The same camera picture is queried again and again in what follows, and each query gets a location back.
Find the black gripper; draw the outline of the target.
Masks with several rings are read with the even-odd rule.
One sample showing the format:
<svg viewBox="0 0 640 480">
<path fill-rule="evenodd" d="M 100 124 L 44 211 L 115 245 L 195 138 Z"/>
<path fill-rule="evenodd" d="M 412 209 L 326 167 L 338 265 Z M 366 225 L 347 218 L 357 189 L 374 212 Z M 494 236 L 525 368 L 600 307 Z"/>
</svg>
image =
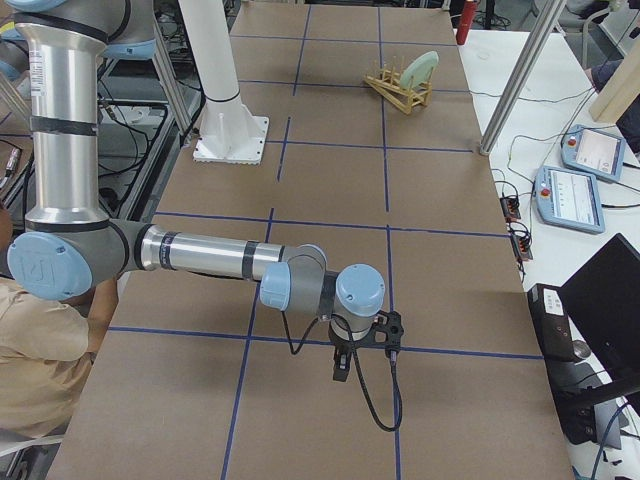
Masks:
<svg viewBox="0 0 640 480">
<path fill-rule="evenodd" d="M 347 328 L 350 324 L 340 319 L 332 319 L 329 326 L 329 339 L 334 345 L 332 379 L 346 382 L 350 372 L 352 354 L 355 349 L 366 346 L 373 339 L 373 329 L 356 331 L 349 337 Z"/>
</svg>

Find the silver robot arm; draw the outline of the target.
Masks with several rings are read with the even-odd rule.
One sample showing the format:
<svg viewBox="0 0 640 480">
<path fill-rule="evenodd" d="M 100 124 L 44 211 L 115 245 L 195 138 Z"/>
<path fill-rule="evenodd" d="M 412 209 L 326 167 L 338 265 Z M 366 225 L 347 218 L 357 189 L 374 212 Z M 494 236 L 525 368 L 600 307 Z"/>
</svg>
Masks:
<svg viewBox="0 0 640 480">
<path fill-rule="evenodd" d="M 119 273 L 158 268 L 259 283 L 261 302 L 329 325 L 333 376 L 347 378 L 358 350 L 390 362 L 402 327 L 382 309 L 385 285 L 366 264 L 339 272 L 313 245 L 290 247 L 166 231 L 111 218 L 99 205 L 97 63 L 149 59 L 156 50 L 149 1 L 16 1 L 28 46 L 36 202 L 9 247 L 14 279 L 49 300 L 77 296 Z"/>
</svg>

